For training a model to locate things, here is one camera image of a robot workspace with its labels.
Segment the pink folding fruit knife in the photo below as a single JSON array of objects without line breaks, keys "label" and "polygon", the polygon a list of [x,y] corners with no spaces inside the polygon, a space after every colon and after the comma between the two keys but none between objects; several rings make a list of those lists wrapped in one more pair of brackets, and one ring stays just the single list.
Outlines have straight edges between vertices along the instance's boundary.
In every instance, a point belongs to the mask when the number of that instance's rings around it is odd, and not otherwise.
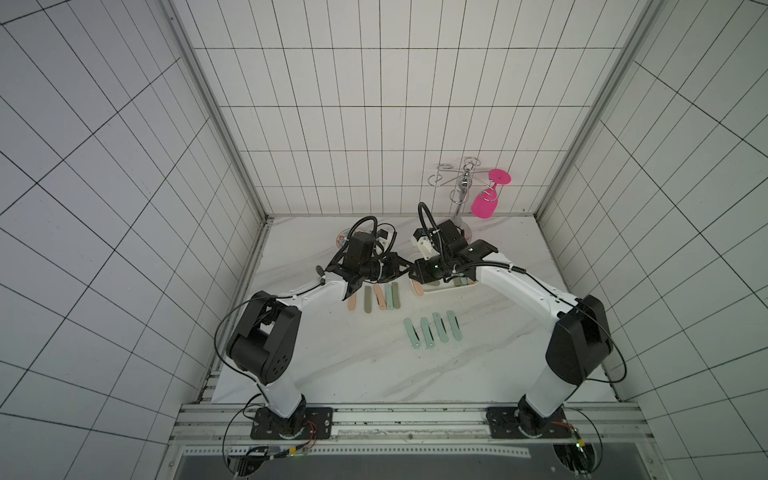
[{"label": "pink folding fruit knife", "polygon": [[379,284],[373,285],[373,291],[380,310],[387,309],[387,300],[383,288]]}]

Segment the pink wine glass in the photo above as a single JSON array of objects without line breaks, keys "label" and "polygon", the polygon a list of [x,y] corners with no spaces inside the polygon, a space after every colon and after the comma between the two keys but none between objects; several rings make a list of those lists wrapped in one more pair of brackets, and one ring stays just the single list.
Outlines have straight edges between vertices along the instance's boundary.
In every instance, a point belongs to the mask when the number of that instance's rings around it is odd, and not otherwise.
[{"label": "pink wine glass", "polygon": [[501,169],[492,169],[488,172],[489,185],[476,196],[471,206],[471,213],[480,219],[491,218],[499,203],[500,186],[511,183],[511,175]]}]

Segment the olive folding fruit knife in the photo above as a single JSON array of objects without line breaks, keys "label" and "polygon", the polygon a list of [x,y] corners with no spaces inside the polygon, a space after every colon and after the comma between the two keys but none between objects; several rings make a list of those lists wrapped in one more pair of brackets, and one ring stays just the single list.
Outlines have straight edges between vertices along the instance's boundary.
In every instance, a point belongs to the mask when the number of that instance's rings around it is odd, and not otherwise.
[{"label": "olive folding fruit knife", "polygon": [[391,288],[392,288],[392,303],[393,303],[393,307],[395,309],[400,309],[401,308],[401,300],[400,300],[400,295],[399,295],[399,284],[397,282],[393,282],[391,284]]}]

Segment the aluminium mounting rail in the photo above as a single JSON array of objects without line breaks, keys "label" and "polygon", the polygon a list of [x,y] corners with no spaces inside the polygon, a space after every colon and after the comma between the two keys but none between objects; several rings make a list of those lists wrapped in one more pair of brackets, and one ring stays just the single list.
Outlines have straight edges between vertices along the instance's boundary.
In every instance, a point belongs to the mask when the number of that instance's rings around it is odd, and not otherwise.
[{"label": "aluminium mounting rail", "polygon": [[[301,427],[288,434],[281,424],[238,404],[187,405],[172,429],[176,445],[244,447],[293,445],[520,444],[527,441],[512,404],[408,403],[311,404]],[[595,445],[642,443],[653,438],[633,403],[570,403],[544,427],[536,442],[562,442],[573,435]]]}]

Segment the left base plate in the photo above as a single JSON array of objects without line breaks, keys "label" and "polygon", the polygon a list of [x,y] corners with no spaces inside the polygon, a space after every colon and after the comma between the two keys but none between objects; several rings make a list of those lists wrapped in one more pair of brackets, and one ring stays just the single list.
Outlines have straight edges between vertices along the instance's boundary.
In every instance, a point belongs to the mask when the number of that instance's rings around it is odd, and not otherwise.
[{"label": "left base plate", "polygon": [[252,440],[326,440],[331,436],[334,410],[330,407],[300,406],[289,418],[261,407],[256,410],[250,432]]}]

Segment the chrome glass holder stand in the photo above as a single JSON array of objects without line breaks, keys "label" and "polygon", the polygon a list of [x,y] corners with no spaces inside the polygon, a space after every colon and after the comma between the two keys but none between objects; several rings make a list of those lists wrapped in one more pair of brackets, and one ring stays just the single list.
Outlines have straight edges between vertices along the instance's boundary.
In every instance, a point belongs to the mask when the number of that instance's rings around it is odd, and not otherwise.
[{"label": "chrome glass holder stand", "polygon": [[437,189],[438,187],[453,185],[453,190],[449,193],[449,199],[453,204],[450,211],[450,220],[461,227],[463,224],[462,212],[472,187],[475,172],[482,165],[477,157],[463,157],[458,164],[439,163],[436,172],[428,177],[428,184]]}]

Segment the white plastic storage box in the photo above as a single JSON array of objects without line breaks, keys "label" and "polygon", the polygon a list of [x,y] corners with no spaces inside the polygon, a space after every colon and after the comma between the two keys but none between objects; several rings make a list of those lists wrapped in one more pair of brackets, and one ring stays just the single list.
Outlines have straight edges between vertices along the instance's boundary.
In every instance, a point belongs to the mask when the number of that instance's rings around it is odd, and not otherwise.
[{"label": "white plastic storage box", "polygon": [[[412,280],[414,279],[410,279],[410,285],[413,289]],[[425,296],[427,294],[435,294],[440,292],[471,288],[475,285],[475,282],[467,277],[457,277],[450,280],[449,282],[444,282],[442,279],[438,279],[437,281],[429,282],[427,284],[422,284],[422,285],[424,289],[423,296]]]}]

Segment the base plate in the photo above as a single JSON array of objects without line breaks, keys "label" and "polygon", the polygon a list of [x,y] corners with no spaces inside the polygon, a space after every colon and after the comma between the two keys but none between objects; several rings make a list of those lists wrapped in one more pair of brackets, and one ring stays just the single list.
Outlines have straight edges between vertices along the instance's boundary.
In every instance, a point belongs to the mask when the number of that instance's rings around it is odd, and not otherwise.
[{"label": "base plate", "polygon": [[250,432],[252,440],[326,440],[331,436],[334,410],[330,407],[300,406],[289,418],[261,407],[256,410]]},{"label": "base plate", "polygon": [[485,418],[493,439],[559,440],[571,437],[565,425],[564,409],[550,417],[540,418],[533,410],[516,406],[488,407]]}]

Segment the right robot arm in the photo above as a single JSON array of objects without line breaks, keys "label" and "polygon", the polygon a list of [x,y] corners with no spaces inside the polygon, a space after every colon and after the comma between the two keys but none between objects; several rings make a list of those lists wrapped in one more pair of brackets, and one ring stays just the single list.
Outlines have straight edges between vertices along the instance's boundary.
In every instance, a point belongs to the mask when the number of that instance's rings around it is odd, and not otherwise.
[{"label": "right robot arm", "polygon": [[411,279],[427,284],[468,277],[523,307],[550,333],[545,367],[515,411],[519,429],[538,437],[615,351],[603,303],[592,295],[579,298],[555,289],[484,240],[467,242],[460,227],[451,220],[438,224],[423,202],[417,212],[422,237],[433,251],[414,262]]}]

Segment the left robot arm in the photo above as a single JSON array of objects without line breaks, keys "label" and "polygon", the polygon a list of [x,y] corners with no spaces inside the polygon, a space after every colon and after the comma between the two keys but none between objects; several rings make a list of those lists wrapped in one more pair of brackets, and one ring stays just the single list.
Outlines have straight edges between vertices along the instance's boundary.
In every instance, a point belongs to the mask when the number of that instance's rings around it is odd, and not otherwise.
[{"label": "left robot arm", "polygon": [[366,284],[382,284],[405,275],[412,263],[393,251],[397,229],[368,215],[352,225],[317,280],[296,291],[258,291],[233,311],[242,315],[220,360],[256,382],[274,420],[301,426],[306,399],[288,373],[303,319],[350,299]]}]

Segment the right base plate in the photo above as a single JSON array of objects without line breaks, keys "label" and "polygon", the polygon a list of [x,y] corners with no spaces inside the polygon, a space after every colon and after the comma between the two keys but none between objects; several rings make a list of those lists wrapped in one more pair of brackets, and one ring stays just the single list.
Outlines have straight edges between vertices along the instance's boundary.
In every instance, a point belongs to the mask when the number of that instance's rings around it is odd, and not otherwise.
[{"label": "right base plate", "polygon": [[540,418],[533,410],[516,406],[488,407],[485,418],[493,439],[559,440],[571,437],[565,425],[564,409],[550,417]]}]

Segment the mint folding fruit knife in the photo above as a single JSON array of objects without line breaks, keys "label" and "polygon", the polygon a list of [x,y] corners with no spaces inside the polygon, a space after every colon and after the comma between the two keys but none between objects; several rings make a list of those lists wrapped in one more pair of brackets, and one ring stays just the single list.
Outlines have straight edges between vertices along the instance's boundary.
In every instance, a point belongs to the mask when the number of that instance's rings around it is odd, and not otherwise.
[{"label": "mint folding fruit knife", "polygon": [[456,313],[453,310],[449,310],[447,312],[447,318],[449,321],[449,325],[451,328],[452,335],[456,341],[462,341],[463,340],[463,333],[460,327],[460,324],[458,322],[458,317]]}]

